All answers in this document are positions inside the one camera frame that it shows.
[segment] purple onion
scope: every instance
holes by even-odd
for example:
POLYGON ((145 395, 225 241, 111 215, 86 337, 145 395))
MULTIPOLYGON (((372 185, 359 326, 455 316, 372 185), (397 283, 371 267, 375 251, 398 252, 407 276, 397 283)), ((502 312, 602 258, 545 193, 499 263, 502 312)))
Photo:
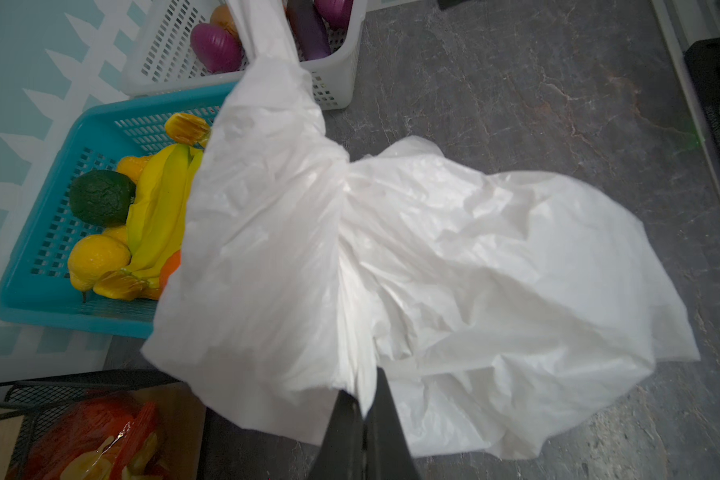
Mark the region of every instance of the purple onion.
POLYGON ((223 27, 209 23, 195 25, 190 45, 208 72, 237 72, 242 63, 242 46, 223 27))
POLYGON ((331 28, 349 28, 352 0, 315 0, 315 8, 331 28))
POLYGON ((288 0, 286 14, 306 60, 317 60, 331 54, 326 25, 312 0, 288 0))

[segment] red onion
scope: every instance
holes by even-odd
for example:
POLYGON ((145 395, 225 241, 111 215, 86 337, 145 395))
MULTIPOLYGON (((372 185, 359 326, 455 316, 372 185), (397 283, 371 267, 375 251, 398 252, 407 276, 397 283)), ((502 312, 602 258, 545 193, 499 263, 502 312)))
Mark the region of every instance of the red onion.
POLYGON ((315 8, 331 28, 349 28, 352 0, 315 0, 315 8))
POLYGON ((242 63, 242 46, 218 25, 199 23, 190 34, 190 44, 208 72, 236 72, 242 63))

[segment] avocado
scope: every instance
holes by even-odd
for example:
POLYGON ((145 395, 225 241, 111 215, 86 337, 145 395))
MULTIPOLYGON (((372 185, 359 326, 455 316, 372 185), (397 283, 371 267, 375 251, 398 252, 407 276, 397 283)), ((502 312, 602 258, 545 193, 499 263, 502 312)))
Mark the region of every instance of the avocado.
POLYGON ((112 170, 91 170, 72 181, 70 209, 83 222, 98 226, 125 225, 136 184, 112 170))

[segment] white plastic basket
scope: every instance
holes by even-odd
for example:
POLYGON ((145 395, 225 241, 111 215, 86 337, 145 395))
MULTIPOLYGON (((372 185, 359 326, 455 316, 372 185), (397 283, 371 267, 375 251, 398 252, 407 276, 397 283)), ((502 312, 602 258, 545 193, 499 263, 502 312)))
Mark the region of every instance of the white plastic basket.
MULTIPOLYGON (((123 68, 120 90, 135 97, 238 82, 248 65, 245 57, 238 72, 211 74, 190 46, 192 28, 208 22, 219 4, 219 0, 154 0, 123 68)), ((312 72, 312 91, 323 110, 344 108, 352 100, 367 4, 368 0, 354 1, 346 31, 326 25, 331 55, 302 60, 304 69, 312 72)))

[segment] teal and white wallpaper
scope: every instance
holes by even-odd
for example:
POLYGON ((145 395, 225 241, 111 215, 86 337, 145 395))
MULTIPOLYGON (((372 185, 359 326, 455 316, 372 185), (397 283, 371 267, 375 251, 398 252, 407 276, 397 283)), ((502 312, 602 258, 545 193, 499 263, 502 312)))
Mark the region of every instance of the teal and white wallpaper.
MULTIPOLYGON (((151 0, 0 2, 0 278, 72 123, 117 85, 151 0)), ((0 381, 101 368, 110 337, 0 321, 0 381)))

